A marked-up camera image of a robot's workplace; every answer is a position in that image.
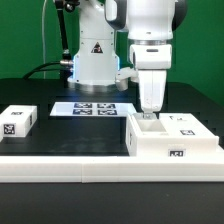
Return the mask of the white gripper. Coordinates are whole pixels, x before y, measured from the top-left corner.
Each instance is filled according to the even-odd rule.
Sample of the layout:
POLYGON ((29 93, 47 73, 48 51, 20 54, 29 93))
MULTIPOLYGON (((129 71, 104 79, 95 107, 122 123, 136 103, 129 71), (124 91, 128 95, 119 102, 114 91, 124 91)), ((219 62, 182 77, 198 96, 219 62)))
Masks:
POLYGON ((167 70, 171 68, 172 46, 130 46, 129 59, 137 71, 143 118, 156 120, 153 112, 161 110, 164 99, 167 70))

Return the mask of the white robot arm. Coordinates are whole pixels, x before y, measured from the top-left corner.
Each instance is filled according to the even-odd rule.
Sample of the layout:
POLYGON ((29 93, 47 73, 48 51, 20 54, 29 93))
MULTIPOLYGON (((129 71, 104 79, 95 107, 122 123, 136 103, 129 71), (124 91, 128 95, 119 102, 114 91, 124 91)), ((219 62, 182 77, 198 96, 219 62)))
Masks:
POLYGON ((88 92, 139 85, 142 117, 163 105, 171 67, 173 31, 187 14, 187 0, 80 0, 79 50, 69 84, 88 92))

